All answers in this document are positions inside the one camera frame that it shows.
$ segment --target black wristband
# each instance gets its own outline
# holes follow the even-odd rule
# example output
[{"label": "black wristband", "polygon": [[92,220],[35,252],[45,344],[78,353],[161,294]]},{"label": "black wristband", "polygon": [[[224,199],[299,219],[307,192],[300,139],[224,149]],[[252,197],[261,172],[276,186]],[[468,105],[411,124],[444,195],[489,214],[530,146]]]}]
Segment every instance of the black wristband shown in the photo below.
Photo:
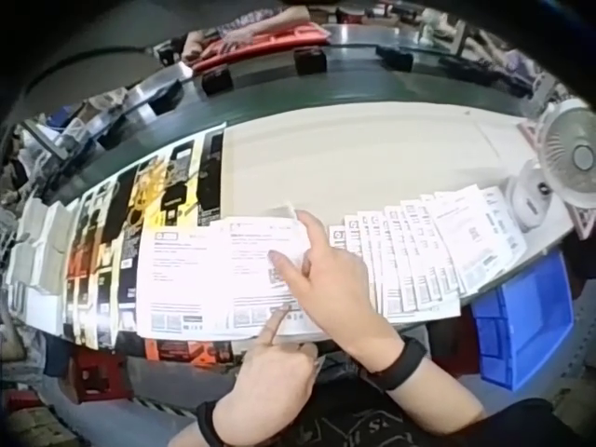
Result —
[{"label": "black wristband", "polygon": [[415,338],[403,337],[405,344],[400,355],[386,370],[368,375],[371,382],[384,391],[401,386],[420,366],[427,349]]},{"label": "black wristband", "polygon": [[213,424],[213,410],[215,410],[217,400],[211,400],[209,402],[203,402],[196,407],[196,422],[198,423],[198,429],[205,438],[205,441],[209,447],[225,447],[224,442],[215,431],[215,425]]}]

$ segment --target stack of papers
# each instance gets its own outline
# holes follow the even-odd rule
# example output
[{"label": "stack of papers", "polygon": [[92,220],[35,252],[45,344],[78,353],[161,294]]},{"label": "stack of papers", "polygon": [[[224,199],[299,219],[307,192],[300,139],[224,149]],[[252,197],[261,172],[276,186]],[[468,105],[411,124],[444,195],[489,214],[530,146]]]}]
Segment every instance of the stack of papers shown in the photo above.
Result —
[{"label": "stack of papers", "polygon": [[[526,242],[497,187],[424,195],[357,211],[329,227],[330,244],[357,254],[372,306],[393,324],[451,318],[522,257]],[[321,333],[270,264],[277,250],[297,266],[309,242],[292,217],[233,217],[209,227],[142,234],[137,332],[171,340],[254,336],[281,305],[279,334]]]}]

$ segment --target hand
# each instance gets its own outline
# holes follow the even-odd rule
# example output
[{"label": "hand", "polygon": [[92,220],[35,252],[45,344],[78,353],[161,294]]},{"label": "hand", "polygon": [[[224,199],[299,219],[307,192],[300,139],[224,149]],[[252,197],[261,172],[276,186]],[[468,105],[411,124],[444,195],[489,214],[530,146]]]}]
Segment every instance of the hand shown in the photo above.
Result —
[{"label": "hand", "polygon": [[254,445],[289,425],[310,398],[315,384],[317,347],[273,345],[288,309],[274,312],[247,352],[234,389],[213,412],[225,444]]},{"label": "hand", "polygon": [[311,246],[303,268],[276,251],[270,253],[272,264],[323,331],[369,371],[382,371],[403,342],[371,305],[366,265],[357,255],[331,247],[319,219],[306,211],[297,214]]},{"label": "hand", "polygon": [[186,65],[192,65],[193,62],[201,58],[203,47],[198,42],[189,40],[184,44],[183,54],[181,55],[183,62]]},{"label": "hand", "polygon": [[248,27],[232,30],[223,37],[223,41],[229,44],[251,44],[254,32]]},{"label": "hand", "polygon": [[2,205],[11,205],[19,200],[19,193],[17,191],[8,191],[0,199]]}]

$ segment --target white fan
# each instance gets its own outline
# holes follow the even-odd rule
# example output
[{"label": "white fan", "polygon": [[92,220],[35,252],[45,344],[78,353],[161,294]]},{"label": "white fan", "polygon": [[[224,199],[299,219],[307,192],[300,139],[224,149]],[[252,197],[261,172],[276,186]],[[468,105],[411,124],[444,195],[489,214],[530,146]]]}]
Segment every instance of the white fan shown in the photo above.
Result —
[{"label": "white fan", "polygon": [[578,99],[550,104],[535,136],[540,166],[528,162],[506,192],[525,231],[542,223],[552,191],[575,207],[596,208],[596,115]]}]

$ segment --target black clothing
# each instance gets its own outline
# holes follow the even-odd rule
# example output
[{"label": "black clothing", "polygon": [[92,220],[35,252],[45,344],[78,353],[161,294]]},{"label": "black clothing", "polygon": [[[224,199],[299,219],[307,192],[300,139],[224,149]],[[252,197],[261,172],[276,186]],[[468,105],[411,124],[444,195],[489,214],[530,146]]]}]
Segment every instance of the black clothing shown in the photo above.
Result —
[{"label": "black clothing", "polygon": [[410,420],[391,398],[360,379],[317,385],[296,421],[273,440],[304,447],[575,447],[581,439],[545,400],[520,401],[465,430],[436,437]]}]

